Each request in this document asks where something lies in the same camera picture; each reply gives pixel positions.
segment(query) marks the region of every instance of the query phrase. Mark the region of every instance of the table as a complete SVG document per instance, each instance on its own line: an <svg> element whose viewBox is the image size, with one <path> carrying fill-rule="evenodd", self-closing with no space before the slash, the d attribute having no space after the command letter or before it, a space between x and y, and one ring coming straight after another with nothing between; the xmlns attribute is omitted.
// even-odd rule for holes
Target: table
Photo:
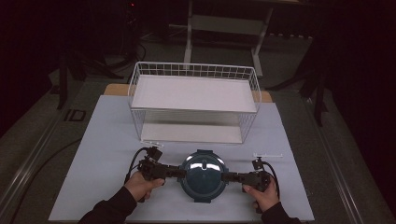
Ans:
<svg viewBox="0 0 396 224"><path fill-rule="evenodd" d="M78 148L50 221L76 221L103 199L110 198L122 185L135 152L144 147L134 131L125 86L111 85L100 97L90 124ZM179 165L191 153L211 149L231 172L252 171L253 152L283 155L266 158L279 179L281 200L292 217L313 220L304 185L294 161L286 133L274 103L262 103L244 144L163 143L160 162ZM153 191L149 201L139 204L128 222L257 222L241 185L230 183L212 203L194 203L173 178L166 179L161 193Z"/></svg>
<svg viewBox="0 0 396 224"><path fill-rule="evenodd" d="M127 95L128 94L128 84L109 84L107 85L104 95ZM268 91L262 91L262 102L263 103L272 103L273 99Z"/></svg>

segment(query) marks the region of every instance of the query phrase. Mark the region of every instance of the controller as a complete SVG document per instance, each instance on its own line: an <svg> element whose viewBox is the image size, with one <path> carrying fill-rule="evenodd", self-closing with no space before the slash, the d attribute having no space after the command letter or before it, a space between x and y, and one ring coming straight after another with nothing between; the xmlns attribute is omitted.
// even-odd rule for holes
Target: controller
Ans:
<svg viewBox="0 0 396 224"><path fill-rule="evenodd" d="M165 179L167 177L176 177L176 178L185 178L187 171L180 169L178 166L161 164L158 162L158 159L161 157L162 153L156 147L150 148L142 148L147 151L147 155L137 165L137 170L139 170L143 177L146 180L152 179ZM271 168L271 171L274 173L274 177L276 180L276 175L271 165L266 161L262 161L260 157L257 160L252 161L254 172L239 174L233 172L227 172L221 174L221 180L224 182L238 182L243 185L250 185L256 190L264 192L270 182L271 182L271 174L264 170L264 165L268 165ZM139 200L140 203L143 203L145 200L142 198ZM262 210L259 208L256 209L257 213L262 213Z"/></svg>
<svg viewBox="0 0 396 224"><path fill-rule="evenodd" d="M255 172L249 172L247 174L238 174L238 173L223 173L221 174L221 180L229 181L229 182L238 182L243 185L250 185L256 190L261 192L265 192L271 182L271 174L264 170L263 165L264 161L259 157L257 160L252 161L253 167L256 170ZM256 208L256 213L261 214L262 210L260 207Z"/></svg>

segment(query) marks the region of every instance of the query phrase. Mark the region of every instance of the sleeve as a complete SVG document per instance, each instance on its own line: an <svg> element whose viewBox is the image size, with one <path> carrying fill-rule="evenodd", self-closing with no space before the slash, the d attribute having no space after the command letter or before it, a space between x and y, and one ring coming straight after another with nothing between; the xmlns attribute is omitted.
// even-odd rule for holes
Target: sleeve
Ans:
<svg viewBox="0 0 396 224"><path fill-rule="evenodd" d="M283 209L279 202L270 209L262 213L262 223L264 224L301 224L297 217L291 218Z"/></svg>
<svg viewBox="0 0 396 224"><path fill-rule="evenodd" d="M107 224L124 223L125 218L132 214L137 206L134 196L125 187L122 187L108 201L101 201L87 213L80 224Z"/></svg>

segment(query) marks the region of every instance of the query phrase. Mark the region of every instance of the wire basket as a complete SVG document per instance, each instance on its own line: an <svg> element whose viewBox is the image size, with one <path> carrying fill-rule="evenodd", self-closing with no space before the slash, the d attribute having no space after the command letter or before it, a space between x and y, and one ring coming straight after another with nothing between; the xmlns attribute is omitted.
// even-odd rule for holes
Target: wire basket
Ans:
<svg viewBox="0 0 396 224"><path fill-rule="evenodd" d="M141 141L243 143L262 95L253 67L135 65L129 106Z"/></svg>

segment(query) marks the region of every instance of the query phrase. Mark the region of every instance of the hand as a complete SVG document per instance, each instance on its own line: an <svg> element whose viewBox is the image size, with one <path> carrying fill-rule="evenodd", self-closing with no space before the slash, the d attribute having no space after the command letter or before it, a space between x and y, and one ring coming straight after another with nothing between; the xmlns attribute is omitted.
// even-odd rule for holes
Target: hand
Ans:
<svg viewBox="0 0 396 224"><path fill-rule="evenodd" d="M125 183L124 187L131 192L132 196L136 201L139 201L143 197L149 199L151 191L163 185L164 179L155 179L147 181L142 176L140 171L135 172L131 178Z"/></svg>
<svg viewBox="0 0 396 224"><path fill-rule="evenodd" d="M275 204L279 203L279 198L276 194L275 180L271 177L271 182L265 192L258 191L249 185L243 186L246 193L250 194L256 199L256 203L253 204L255 208L258 206L265 212Z"/></svg>

